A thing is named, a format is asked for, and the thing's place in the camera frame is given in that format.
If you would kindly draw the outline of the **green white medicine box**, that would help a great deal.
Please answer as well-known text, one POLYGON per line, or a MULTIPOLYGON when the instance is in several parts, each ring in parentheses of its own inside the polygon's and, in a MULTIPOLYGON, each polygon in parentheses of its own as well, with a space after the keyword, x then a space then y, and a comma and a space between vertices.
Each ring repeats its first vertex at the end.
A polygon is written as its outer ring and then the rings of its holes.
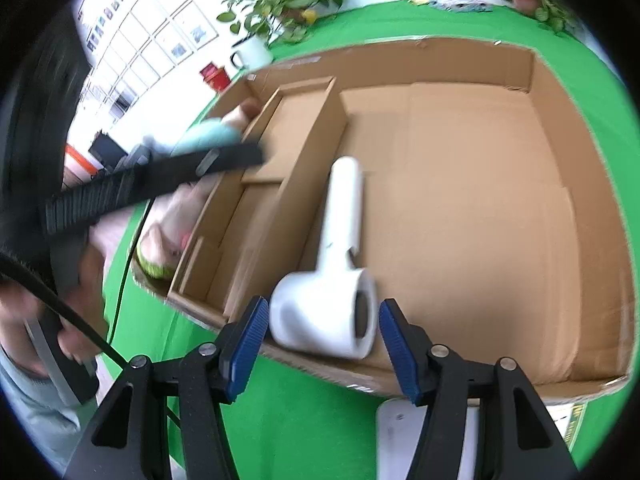
POLYGON ((555 423, 556 429, 559 430, 564 443, 570 451, 574 448, 587 406, 587 402, 547 405, 547 410, 555 423))

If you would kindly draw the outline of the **white enamel mug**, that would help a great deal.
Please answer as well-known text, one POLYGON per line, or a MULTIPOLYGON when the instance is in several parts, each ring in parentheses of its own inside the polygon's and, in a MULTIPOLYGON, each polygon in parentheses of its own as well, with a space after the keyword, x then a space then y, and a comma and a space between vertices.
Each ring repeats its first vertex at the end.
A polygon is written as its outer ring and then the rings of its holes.
POLYGON ((273 55, 265 41, 258 36, 247 36, 232 44, 230 62, 237 70, 261 70, 273 62, 273 55))

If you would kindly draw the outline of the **white hair dryer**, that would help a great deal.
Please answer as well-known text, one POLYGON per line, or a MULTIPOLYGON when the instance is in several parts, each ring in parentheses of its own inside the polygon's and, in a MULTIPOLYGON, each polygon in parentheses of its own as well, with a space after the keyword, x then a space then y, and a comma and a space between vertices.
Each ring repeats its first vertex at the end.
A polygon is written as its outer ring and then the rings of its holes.
POLYGON ((355 263, 362 192, 358 160, 337 159, 326 193, 316 270, 285 275, 271 296, 269 328, 279 346, 351 360, 370 353, 378 298, 372 275, 355 263))

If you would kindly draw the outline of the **small colourful packet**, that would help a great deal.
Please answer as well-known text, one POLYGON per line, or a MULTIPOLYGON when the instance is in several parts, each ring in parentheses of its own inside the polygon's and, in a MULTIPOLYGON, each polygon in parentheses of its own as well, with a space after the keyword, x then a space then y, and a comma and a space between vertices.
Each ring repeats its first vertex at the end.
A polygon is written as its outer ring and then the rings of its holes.
POLYGON ((492 4, 483 0, 430 0, 428 5, 435 9, 456 13, 482 13, 492 11, 492 4))

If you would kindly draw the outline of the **long brown cardboard box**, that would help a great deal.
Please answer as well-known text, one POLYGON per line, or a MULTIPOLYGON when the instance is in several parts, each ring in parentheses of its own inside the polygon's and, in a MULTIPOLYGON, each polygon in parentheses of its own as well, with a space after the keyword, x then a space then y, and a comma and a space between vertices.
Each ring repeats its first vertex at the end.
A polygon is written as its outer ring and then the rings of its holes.
POLYGON ((346 124, 334 78, 277 88, 245 135, 266 161, 209 195, 169 287, 177 309, 216 330, 296 269, 346 124))

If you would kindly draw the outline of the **red tin can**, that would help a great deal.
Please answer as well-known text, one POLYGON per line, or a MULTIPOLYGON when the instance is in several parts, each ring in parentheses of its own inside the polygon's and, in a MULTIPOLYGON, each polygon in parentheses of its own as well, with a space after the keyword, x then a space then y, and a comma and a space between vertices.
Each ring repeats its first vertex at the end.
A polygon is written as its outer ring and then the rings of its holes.
POLYGON ((217 93, 224 92, 231 84, 231 79, 226 69, 218 67, 214 63, 208 63, 200 70, 200 74, 209 88, 212 88, 217 93))

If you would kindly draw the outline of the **left potted green plant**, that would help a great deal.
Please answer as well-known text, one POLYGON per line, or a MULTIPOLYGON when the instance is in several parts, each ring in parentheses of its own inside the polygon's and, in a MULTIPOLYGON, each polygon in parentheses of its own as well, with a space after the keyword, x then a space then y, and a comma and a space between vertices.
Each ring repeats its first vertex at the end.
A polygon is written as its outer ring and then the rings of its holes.
POLYGON ((298 44, 318 20, 318 10, 340 10, 347 0, 224 0, 217 21, 230 32, 258 37, 267 44, 279 38, 286 44, 298 44))

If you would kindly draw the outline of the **plush pig toy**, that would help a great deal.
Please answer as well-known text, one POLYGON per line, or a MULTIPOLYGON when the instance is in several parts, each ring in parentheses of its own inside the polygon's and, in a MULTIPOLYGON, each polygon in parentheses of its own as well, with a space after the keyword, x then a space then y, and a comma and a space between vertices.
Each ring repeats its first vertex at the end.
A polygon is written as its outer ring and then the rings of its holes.
MULTIPOLYGON (((206 118, 189 128, 173 144, 154 142, 152 145, 176 156, 235 144, 241 141, 248 125, 261 111, 258 99, 247 98, 224 116, 206 118)), ((219 180, 219 176, 212 174, 196 182, 183 183, 152 206, 150 218, 143 223, 141 236, 134 244, 140 266, 151 278, 172 279, 206 200, 219 180)))

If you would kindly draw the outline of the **framed certificates on wall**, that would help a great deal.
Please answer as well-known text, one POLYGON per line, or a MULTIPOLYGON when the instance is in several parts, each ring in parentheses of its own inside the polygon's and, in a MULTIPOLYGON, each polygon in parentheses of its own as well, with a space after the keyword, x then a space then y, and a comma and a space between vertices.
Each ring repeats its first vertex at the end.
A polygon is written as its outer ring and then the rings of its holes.
POLYGON ((90 64, 81 101, 110 125, 218 37, 195 0, 76 0, 75 15, 90 64))

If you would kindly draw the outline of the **white plastic device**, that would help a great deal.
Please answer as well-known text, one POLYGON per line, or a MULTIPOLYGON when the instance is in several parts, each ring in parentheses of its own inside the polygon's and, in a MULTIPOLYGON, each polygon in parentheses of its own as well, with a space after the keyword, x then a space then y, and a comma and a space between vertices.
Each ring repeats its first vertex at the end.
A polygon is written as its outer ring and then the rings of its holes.
MULTIPOLYGON (((390 399, 376 411, 376 478, 405 479, 422 430, 426 408, 408 400, 390 399)), ((480 409, 466 410, 459 479, 473 479, 478 443, 480 409)))

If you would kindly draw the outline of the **large shallow cardboard tray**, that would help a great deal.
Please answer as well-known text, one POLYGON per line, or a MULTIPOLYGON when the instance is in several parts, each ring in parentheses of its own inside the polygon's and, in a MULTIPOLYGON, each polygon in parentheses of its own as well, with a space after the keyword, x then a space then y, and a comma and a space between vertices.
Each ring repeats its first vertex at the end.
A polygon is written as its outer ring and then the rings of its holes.
POLYGON ((547 402, 629 382, 636 291, 592 134, 551 68, 508 44, 431 38, 291 58, 239 78, 213 116, 332 77, 335 159, 363 171, 358 262, 462 358, 510 356, 547 402))

